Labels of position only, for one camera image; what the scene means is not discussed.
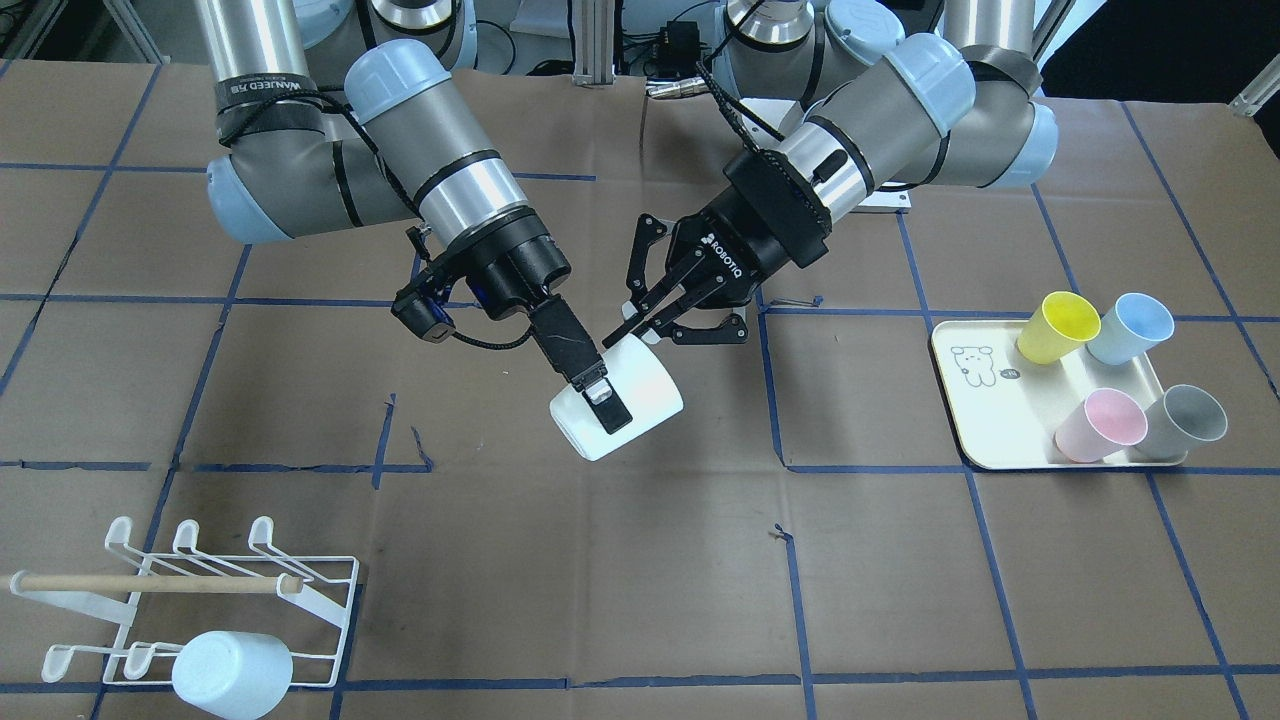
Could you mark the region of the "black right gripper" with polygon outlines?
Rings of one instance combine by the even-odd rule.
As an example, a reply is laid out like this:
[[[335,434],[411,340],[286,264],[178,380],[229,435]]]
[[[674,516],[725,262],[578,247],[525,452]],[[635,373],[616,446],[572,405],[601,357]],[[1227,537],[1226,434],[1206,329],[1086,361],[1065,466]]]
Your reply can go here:
[[[572,272],[541,218],[515,208],[454,238],[428,263],[425,274],[451,287],[466,279],[493,320],[530,311],[532,337],[552,368],[582,397],[608,434],[634,420],[620,392],[605,377],[596,346],[561,296],[550,296]]]

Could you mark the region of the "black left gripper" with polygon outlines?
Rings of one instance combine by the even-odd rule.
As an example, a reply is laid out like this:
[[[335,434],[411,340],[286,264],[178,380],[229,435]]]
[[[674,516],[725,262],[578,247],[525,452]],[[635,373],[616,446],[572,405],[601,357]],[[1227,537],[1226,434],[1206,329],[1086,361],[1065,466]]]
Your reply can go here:
[[[745,309],[755,288],[787,263],[804,268],[827,251],[832,215],[781,152],[740,152],[726,168],[730,186],[675,224],[643,214],[636,222],[623,322],[602,345],[635,334],[649,345],[744,345]],[[653,287],[650,247],[669,241],[672,260]],[[700,309],[730,309],[712,324]]]

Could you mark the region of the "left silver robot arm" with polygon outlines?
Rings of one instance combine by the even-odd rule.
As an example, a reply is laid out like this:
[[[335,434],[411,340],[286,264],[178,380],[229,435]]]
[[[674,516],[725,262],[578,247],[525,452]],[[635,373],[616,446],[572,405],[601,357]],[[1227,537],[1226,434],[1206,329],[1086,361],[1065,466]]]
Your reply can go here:
[[[1027,186],[1059,146],[1033,99],[1032,1],[943,1],[908,35],[877,1],[727,1],[698,72],[742,151],[728,186],[675,224],[637,219],[627,334],[741,343],[740,309],[787,265],[827,254],[836,222],[881,190]]]

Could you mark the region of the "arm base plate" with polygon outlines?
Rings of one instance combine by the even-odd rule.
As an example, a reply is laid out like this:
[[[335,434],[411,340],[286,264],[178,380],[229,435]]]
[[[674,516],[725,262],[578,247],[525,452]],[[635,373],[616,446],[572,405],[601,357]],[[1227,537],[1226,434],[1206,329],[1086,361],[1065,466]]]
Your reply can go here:
[[[910,186],[893,186],[867,195],[850,213],[886,214],[905,213],[913,208]]]

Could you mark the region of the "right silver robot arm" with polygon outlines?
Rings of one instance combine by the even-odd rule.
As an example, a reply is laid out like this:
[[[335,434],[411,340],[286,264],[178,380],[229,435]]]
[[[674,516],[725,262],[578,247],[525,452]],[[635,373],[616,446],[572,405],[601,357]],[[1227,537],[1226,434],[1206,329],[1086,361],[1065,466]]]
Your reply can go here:
[[[454,333],[445,311],[465,281],[489,318],[530,318],[527,336],[608,434],[634,416],[591,337],[556,287],[571,268],[500,154],[416,38],[355,60],[344,97],[312,81],[291,1],[196,5],[216,81],[228,154],[207,167],[207,195],[228,234],[268,243],[421,220],[424,269],[392,304],[415,336]]]

